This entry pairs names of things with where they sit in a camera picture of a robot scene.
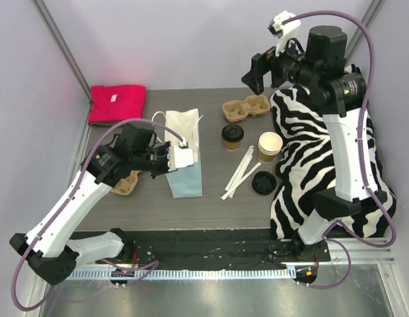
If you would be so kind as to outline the light blue paper bag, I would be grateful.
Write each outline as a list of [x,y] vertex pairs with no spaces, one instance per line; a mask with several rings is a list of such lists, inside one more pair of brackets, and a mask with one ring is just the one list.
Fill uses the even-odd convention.
[[167,181],[175,199],[202,196],[202,168],[200,161],[199,122],[197,108],[178,112],[168,110],[153,114],[165,119],[164,141],[170,143]]

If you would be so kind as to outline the right corner metal post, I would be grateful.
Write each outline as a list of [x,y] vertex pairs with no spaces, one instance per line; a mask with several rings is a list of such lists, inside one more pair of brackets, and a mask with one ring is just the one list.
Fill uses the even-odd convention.
[[[386,2],[385,0],[371,0],[369,2],[361,18],[361,23],[366,28],[370,27],[370,25],[375,20],[375,17],[378,15],[378,13],[382,9],[385,2]],[[353,53],[353,51],[358,47],[359,43],[361,42],[362,37],[363,37],[363,33],[359,29],[359,27],[357,27],[354,33],[352,34],[350,41],[348,42],[348,46],[346,49],[346,55],[350,55]]]

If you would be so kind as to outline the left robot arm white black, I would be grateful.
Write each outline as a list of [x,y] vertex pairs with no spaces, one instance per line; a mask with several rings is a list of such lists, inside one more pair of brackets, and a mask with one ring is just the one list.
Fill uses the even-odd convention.
[[67,279],[79,266],[115,259],[129,262],[134,241],[119,228],[90,238],[72,234],[89,211],[131,172],[149,172],[152,178],[175,171],[176,143],[157,144],[155,124],[141,120],[121,124],[109,143],[99,140],[81,164],[74,181],[49,213],[28,233],[16,233],[9,244],[21,256],[20,264],[49,285]]

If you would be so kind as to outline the brown paper coffee cup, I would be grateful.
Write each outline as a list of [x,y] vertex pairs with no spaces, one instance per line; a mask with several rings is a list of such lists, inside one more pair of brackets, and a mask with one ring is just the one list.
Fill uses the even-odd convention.
[[227,151],[236,151],[241,144],[242,138],[227,139],[223,138],[223,145]]

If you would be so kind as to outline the black coffee cup lid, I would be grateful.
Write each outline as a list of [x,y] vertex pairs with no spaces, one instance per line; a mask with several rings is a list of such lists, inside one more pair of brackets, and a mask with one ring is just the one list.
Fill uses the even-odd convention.
[[231,123],[222,129],[221,136],[224,141],[235,143],[243,139],[244,131],[241,126]]

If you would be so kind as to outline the stack of black lids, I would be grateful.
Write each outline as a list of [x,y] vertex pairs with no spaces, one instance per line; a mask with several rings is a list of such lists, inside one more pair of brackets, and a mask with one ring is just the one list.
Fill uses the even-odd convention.
[[252,188],[260,195],[269,195],[277,187],[275,176],[266,171],[257,172],[252,179]]

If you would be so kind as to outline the olive cloth under red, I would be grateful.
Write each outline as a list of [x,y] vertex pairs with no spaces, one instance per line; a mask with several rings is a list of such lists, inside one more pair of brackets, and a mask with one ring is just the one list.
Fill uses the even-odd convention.
[[91,127],[113,127],[113,126],[122,126],[123,124],[121,122],[89,122],[89,126]]

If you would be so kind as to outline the red folded cloth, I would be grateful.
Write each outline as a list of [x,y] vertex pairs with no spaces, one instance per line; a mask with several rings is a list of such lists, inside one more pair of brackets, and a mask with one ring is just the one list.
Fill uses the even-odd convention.
[[120,122],[142,117],[146,88],[142,85],[95,85],[91,87],[91,98],[90,124]]

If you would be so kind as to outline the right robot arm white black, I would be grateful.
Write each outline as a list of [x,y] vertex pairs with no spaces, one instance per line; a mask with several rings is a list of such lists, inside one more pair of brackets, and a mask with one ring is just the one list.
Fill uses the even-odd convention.
[[346,34],[337,26],[315,26],[309,30],[304,48],[296,38],[299,27],[297,21],[269,25],[278,43],[252,57],[250,71],[241,81],[256,94],[264,92],[266,73],[271,74],[273,88],[286,81],[308,88],[327,128],[336,185],[314,194],[312,213],[293,233],[291,253],[305,261],[336,221],[360,213],[369,203],[382,203],[387,197],[371,173],[364,131],[367,110],[363,107],[368,88],[360,74],[345,70]]

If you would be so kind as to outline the corner metal post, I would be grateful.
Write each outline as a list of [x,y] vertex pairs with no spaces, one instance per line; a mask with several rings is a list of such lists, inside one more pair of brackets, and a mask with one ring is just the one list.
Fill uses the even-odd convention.
[[[378,13],[382,9],[385,2],[386,2],[385,0],[371,0],[369,2],[361,18],[361,23],[366,28],[370,27],[370,25],[375,20],[375,17],[378,15]],[[352,34],[350,41],[348,42],[348,46],[346,49],[346,55],[350,55],[353,53],[353,51],[358,47],[359,43],[361,42],[362,37],[363,37],[363,33],[359,29],[359,27],[357,27],[354,33]]]
[[90,93],[90,86],[83,75],[81,68],[79,67],[78,63],[76,62],[69,46],[67,45],[63,34],[61,33],[58,25],[56,24],[50,10],[48,9],[45,1],[43,0],[31,0],[34,8],[36,9],[37,13],[39,14],[40,18],[42,19],[45,27],[47,28],[48,32],[52,36],[57,48],[61,52],[62,56],[66,60],[70,70],[74,74],[77,82],[81,86],[83,92],[85,93],[86,97],[91,100],[91,93]]

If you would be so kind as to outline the brown cardboard cup carrier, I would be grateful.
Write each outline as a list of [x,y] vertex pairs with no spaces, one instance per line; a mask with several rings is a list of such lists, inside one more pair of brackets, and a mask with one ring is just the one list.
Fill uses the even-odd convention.
[[222,113],[228,122],[239,122],[248,116],[259,116],[270,111],[270,102],[264,95],[250,95],[244,100],[231,100],[222,105]]

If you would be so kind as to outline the zebra pattern blanket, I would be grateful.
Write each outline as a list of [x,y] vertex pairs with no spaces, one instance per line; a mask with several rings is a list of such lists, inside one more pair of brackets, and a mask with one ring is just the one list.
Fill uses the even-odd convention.
[[[300,85],[280,88],[270,96],[275,132],[283,140],[283,158],[276,164],[280,185],[270,209],[270,232],[273,239],[290,239],[314,208],[315,193],[333,188],[336,183],[330,137],[322,118],[313,111],[309,89]],[[377,152],[374,125],[367,119],[367,142],[372,173],[380,190],[387,193],[383,203],[390,217],[396,213],[396,196],[383,180],[383,165]],[[382,237],[389,228],[376,205],[342,219],[351,231],[362,238]]]

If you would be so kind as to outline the stack of paper cups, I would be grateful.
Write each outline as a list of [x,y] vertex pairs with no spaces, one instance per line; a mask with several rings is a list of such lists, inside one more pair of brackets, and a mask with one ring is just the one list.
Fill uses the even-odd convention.
[[268,163],[280,152],[283,146],[282,138],[274,132],[261,134],[258,140],[258,159],[260,162]]

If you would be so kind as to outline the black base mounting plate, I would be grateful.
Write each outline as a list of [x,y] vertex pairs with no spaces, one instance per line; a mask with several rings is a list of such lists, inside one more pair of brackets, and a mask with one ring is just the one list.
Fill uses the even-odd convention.
[[298,254],[290,240],[272,238],[269,229],[127,231],[134,247],[115,264],[159,261],[161,270],[219,271],[281,269],[288,263],[329,262],[328,245],[320,242]]

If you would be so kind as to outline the left corner metal post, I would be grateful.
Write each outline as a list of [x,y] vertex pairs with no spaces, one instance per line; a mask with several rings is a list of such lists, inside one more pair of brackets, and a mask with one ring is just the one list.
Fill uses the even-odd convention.
[[85,93],[86,97],[91,100],[91,93],[90,93],[90,86],[83,75],[81,68],[79,67],[78,63],[76,62],[69,46],[67,45],[63,34],[61,33],[58,25],[56,24],[50,10],[48,9],[45,1],[43,0],[31,0],[34,8],[36,9],[37,13],[39,14],[40,18],[42,19],[45,27],[47,28],[48,32],[52,36],[57,48],[61,52],[62,56],[66,60],[70,70],[74,74],[77,82],[81,86],[83,92]]

